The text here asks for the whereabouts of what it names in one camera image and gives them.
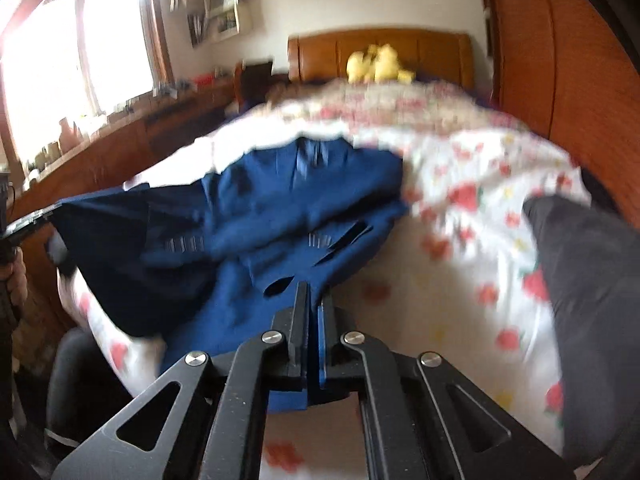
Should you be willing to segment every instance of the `human hand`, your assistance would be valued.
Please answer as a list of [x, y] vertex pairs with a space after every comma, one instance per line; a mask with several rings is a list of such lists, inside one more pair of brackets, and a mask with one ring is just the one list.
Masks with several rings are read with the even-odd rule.
[[15, 306], [23, 306], [27, 300], [27, 269], [22, 259], [22, 249], [17, 248], [15, 259], [8, 265], [0, 267], [0, 281], [6, 281], [6, 288]]

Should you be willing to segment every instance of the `window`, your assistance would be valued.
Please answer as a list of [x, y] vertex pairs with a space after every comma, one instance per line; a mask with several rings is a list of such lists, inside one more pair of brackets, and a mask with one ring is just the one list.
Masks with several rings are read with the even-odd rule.
[[4, 95], [22, 161], [57, 140], [60, 119], [90, 134], [153, 88], [140, 1], [45, 0], [8, 38]]

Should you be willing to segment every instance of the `wooden desk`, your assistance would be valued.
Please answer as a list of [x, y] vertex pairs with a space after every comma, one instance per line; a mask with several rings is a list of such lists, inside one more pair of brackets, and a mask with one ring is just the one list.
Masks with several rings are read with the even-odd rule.
[[[224, 119], [224, 108], [233, 100], [233, 81], [218, 80], [212, 86], [180, 95], [175, 101], [164, 101], [108, 124], [90, 142], [47, 168], [15, 200], [10, 220], [61, 198], [120, 186], [196, 137], [215, 130]], [[51, 226], [41, 229], [24, 241], [22, 250], [30, 289], [35, 288], [49, 305], [48, 312], [40, 313], [40, 320], [57, 342], [74, 324], [62, 310], [56, 271], [44, 250], [51, 233]]]

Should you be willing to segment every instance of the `metal screw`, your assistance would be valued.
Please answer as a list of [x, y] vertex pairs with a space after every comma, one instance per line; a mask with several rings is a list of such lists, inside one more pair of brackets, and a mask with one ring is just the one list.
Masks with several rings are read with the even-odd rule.
[[361, 345], [364, 343], [364, 334], [362, 332], [347, 332], [344, 335], [344, 342], [350, 345]]
[[282, 341], [282, 334], [277, 330], [269, 330], [262, 334], [262, 340], [270, 345], [275, 345]]
[[207, 360], [207, 355], [200, 350], [189, 352], [184, 357], [184, 362], [189, 366], [200, 366]]
[[436, 352], [425, 352], [420, 356], [420, 362], [429, 368], [435, 368], [442, 364], [442, 357]]

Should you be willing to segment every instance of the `stuffed animal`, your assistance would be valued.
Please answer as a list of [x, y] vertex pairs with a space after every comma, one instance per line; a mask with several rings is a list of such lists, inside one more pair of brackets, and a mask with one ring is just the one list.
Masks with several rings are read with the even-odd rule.
[[347, 61], [347, 74], [349, 83], [360, 81], [380, 83], [397, 80], [408, 84], [415, 78], [414, 72], [401, 68], [398, 53], [389, 44], [369, 45], [366, 54], [363, 52], [351, 54]]

